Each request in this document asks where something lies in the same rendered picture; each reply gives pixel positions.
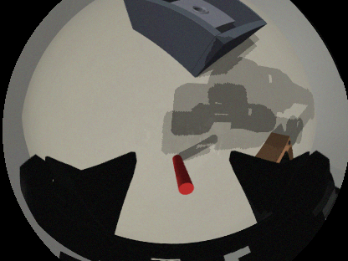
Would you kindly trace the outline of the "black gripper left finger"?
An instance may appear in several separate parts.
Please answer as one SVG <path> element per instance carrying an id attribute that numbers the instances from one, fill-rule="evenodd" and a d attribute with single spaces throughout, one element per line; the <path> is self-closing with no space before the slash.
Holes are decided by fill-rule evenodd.
<path id="1" fill-rule="evenodd" d="M 73 191 L 104 231 L 115 234 L 135 173 L 136 153 L 131 151 L 84 170 L 49 156 L 46 156 L 46 162 L 54 174 L 54 181 Z"/>

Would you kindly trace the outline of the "dark red peg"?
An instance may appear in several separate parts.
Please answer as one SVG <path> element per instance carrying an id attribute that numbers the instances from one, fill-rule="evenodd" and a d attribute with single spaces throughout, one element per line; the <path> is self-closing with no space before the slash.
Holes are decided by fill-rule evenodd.
<path id="1" fill-rule="evenodd" d="M 180 155 L 175 155 L 173 158 L 173 166 L 175 177 L 177 177 L 177 187 L 183 195 L 188 195 L 194 190 L 191 178 L 188 176 L 187 168 L 184 165 L 184 161 Z"/>

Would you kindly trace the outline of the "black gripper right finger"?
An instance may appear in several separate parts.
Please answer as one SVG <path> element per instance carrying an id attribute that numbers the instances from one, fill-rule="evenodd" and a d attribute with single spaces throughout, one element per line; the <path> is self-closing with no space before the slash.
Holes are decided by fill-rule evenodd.
<path id="1" fill-rule="evenodd" d="M 295 171 L 307 164 L 310 151 L 285 164 L 262 160 L 241 151 L 231 151 L 230 163 L 243 188 L 255 220 L 260 222 L 273 214 L 272 208 L 284 196 Z"/>

